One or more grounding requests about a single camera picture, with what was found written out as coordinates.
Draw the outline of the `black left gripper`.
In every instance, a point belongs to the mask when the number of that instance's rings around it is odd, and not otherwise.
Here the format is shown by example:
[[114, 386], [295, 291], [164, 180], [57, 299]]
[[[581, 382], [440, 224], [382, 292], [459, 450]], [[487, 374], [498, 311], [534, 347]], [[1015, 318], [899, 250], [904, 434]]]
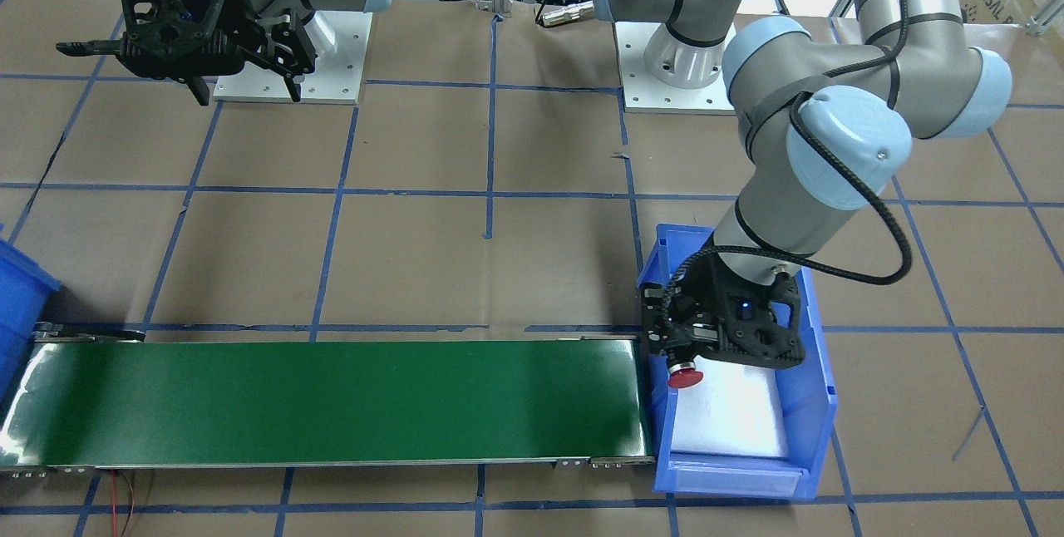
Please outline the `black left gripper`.
[[677, 282], [662, 311], [666, 283], [643, 280], [638, 291], [643, 333], [667, 369], [689, 369], [697, 357], [776, 370], [805, 360], [796, 276], [781, 272], [769, 284], [748, 282], [706, 256]]

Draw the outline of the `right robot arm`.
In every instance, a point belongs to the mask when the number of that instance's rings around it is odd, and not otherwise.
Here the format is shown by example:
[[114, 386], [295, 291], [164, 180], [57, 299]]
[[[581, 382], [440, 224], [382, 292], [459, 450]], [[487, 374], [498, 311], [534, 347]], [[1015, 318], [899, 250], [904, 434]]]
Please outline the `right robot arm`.
[[392, 0], [121, 0], [114, 40], [59, 43], [211, 101], [356, 105], [372, 15]]

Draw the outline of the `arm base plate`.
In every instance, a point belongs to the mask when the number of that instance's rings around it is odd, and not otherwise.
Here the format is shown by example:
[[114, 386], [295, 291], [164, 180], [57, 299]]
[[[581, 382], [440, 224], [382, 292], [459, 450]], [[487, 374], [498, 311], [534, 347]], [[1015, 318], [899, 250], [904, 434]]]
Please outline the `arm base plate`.
[[[307, 36], [317, 57], [315, 70], [300, 83], [301, 105], [358, 105], [373, 18], [369, 12], [316, 11]], [[212, 97], [247, 104], [292, 102], [280, 75], [250, 63], [239, 74], [218, 79]]]
[[725, 41], [695, 47], [678, 41], [662, 23], [616, 22], [624, 110], [655, 114], [733, 114], [724, 82]]

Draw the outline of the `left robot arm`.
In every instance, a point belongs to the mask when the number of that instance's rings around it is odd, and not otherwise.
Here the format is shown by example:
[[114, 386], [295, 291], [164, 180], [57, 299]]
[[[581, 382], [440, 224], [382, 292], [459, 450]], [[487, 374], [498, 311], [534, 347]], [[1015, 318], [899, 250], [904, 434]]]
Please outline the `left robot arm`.
[[814, 41], [776, 15], [726, 34], [741, 0], [595, 0], [610, 22], [656, 22], [648, 60], [684, 89], [722, 79], [755, 174], [706, 244], [641, 283], [643, 330], [674, 388], [696, 360], [789, 369], [805, 359], [802, 268], [893, 284], [913, 262], [880, 192], [913, 142], [986, 131], [1013, 86], [1007, 61], [972, 46], [960, 0], [855, 0], [862, 41]]

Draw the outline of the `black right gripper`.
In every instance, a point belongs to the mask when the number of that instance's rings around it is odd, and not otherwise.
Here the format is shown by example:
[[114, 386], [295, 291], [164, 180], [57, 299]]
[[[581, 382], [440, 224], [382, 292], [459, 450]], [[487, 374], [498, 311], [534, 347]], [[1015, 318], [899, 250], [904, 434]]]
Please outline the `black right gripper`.
[[257, 17], [250, 0], [122, 0], [124, 31], [118, 40], [65, 41], [68, 57], [113, 56], [134, 75], [171, 79], [207, 105], [206, 77], [234, 75], [244, 63], [275, 70], [269, 41], [292, 101], [313, 71], [315, 47], [299, 15]]

